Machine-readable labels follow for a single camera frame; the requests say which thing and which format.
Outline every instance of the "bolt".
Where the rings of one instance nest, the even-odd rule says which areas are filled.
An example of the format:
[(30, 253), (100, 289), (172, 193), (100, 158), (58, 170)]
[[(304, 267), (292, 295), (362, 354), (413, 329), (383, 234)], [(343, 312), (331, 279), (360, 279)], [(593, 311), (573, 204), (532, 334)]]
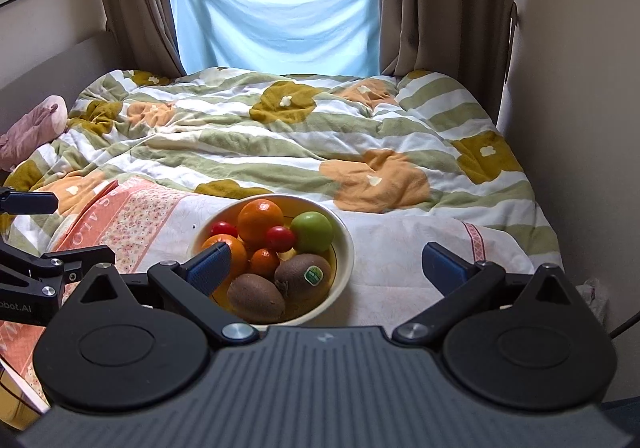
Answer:
[(229, 323), (222, 328), (223, 336), (230, 340), (246, 340), (254, 331), (248, 323)]
[(429, 328), (421, 323), (410, 322), (402, 324), (396, 332), (406, 340), (419, 340), (429, 334)]

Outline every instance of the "pink pillow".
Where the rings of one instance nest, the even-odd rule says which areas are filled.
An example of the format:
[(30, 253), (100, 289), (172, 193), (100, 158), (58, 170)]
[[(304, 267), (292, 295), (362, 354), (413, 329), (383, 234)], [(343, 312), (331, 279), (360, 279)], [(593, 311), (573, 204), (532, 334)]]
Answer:
[(0, 169), (14, 170), (43, 143), (66, 129), (66, 104), (61, 96), (49, 96), (0, 136)]

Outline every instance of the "plastic bag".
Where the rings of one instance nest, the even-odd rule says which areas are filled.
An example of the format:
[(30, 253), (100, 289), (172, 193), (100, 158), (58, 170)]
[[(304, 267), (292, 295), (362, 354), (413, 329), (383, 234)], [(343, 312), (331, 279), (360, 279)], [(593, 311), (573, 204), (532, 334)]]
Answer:
[(607, 312), (607, 301), (609, 301), (609, 292), (607, 289), (598, 279), (594, 278), (587, 280), (582, 285), (577, 285), (575, 288), (578, 290), (578, 293), (580, 293), (580, 296), (584, 298), (584, 301), (598, 321), (604, 324)]

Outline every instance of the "blue cloth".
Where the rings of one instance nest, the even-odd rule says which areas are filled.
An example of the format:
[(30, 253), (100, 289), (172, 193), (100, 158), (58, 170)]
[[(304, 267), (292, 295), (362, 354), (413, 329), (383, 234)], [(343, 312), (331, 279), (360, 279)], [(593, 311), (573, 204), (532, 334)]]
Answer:
[(375, 76), (378, 0), (171, 0), (187, 73), (212, 66), (274, 74)]

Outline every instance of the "logo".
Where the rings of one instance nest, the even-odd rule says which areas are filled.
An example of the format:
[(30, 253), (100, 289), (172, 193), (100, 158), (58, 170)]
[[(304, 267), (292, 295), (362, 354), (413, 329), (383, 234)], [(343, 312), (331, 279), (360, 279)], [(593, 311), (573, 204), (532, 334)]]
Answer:
[(11, 311), (22, 311), (23, 313), (31, 312), (31, 306), (25, 303), (9, 303), (0, 301), (0, 307), (4, 309), (11, 309)]
[(327, 343), (327, 342), (330, 342), (331, 340), (333, 340), (335, 338), (335, 336), (332, 335), (331, 333), (324, 333), (324, 334), (316, 336), (316, 338), (318, 338), (318, 341), (320, 341), (322, 343)]
[(305, 271), (305, 280), (313, 286), (320, 284), (323, 276), (322, 269), (318, 266), (309, 266), (309, 269)]

